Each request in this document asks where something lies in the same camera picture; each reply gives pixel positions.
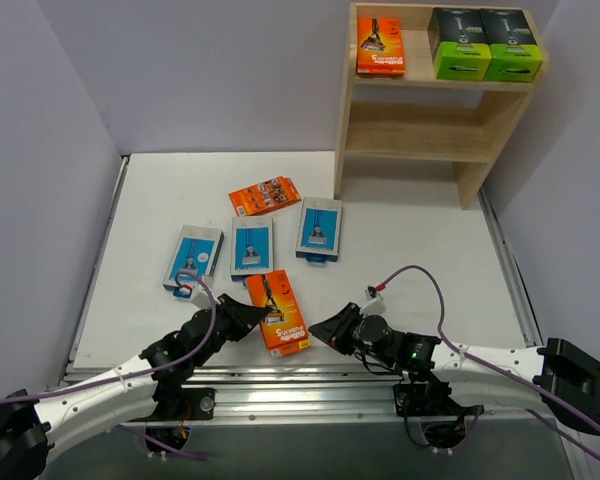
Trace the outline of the orange Gillette Fusion5 box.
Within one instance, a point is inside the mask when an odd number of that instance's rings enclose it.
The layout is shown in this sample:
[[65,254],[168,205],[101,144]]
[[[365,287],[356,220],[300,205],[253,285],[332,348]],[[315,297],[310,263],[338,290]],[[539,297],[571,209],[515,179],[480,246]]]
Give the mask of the orange Gillette Fusion5 box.
[[269,354],[280,358],[311,346],[309,331],[285,270],[252,275],[246,279],[252,304],[268,308],[260,330]]

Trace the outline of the orange styler box back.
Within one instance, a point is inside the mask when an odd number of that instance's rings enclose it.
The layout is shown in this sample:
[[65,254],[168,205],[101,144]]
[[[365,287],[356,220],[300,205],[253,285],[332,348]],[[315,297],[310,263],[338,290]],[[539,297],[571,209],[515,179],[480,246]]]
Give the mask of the orange styler box back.
[[289,177],[278,176],[231,192],[229,200],[236,215],[246,217],[293,205],[301,200],[301,195]]

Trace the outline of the orange styler box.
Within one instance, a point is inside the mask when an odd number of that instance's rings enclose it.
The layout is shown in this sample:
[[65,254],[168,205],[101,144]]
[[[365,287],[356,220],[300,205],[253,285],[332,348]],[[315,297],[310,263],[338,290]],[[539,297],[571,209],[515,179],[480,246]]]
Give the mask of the orange styler box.
[[229,200],[236,215],[246,217],[293,205],[301,200],[301,195],[289,177],[278,176],[231,192]]
[[357,19],[356,71],[365,76],[405,74],[406,57],[398,18]]

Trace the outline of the black green GilletteLabs box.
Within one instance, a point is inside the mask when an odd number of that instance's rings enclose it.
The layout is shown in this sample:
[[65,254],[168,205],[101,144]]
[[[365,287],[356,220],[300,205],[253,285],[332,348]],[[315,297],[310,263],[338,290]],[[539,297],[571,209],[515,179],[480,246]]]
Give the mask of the black green GilletteLabs box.
[[491,53],[484,80],[532,82],[543,63],[543,55],[524,12],[484,8],[480,17]]
[[478,9],[435,7],[428,38],[437,79],[484,79],[492,55]]

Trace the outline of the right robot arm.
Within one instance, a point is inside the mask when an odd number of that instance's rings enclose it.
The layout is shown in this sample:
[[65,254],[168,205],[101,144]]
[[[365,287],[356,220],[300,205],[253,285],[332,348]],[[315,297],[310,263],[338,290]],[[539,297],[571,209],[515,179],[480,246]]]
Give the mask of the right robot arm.
[[570,429],[600,436],[600,361],[569,341],[510,349],[460,345],[395,330],[354,303],[309,331],[342,355],[423,385],[435,412],[453,406],[549,412]]

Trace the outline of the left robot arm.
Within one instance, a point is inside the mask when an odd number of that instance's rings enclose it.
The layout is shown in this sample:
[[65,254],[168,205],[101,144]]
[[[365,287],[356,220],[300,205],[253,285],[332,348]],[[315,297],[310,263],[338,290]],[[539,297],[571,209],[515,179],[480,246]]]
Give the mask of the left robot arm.
[[119,424],[174,417],[194,371],[225,343],[249,335],[269,311],[223,294],[180,329],[100,375],[0,399],[0,479],[36,479],[57,456]]

